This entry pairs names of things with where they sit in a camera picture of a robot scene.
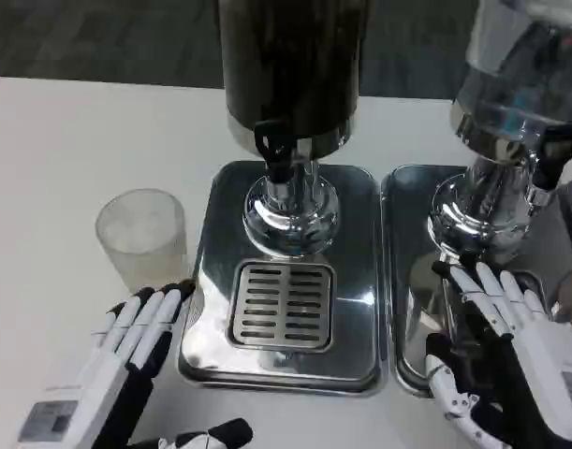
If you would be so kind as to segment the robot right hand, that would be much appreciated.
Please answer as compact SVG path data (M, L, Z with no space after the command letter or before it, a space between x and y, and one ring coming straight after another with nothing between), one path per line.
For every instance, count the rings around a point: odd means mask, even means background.
M478 448L572 448L572 325L551 320L507 270L474 260L432 269L460 294L478 345L426 339L428 384L448 422Z

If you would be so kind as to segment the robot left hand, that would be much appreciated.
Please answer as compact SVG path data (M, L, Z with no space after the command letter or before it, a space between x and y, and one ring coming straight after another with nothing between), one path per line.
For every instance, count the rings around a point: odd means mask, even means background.
M190 279L141 288L117 303L92 333L80 358L44 389L27 413L17 448L242 448L254 436L242 418L206 430L134 442L132 435L154 390Z

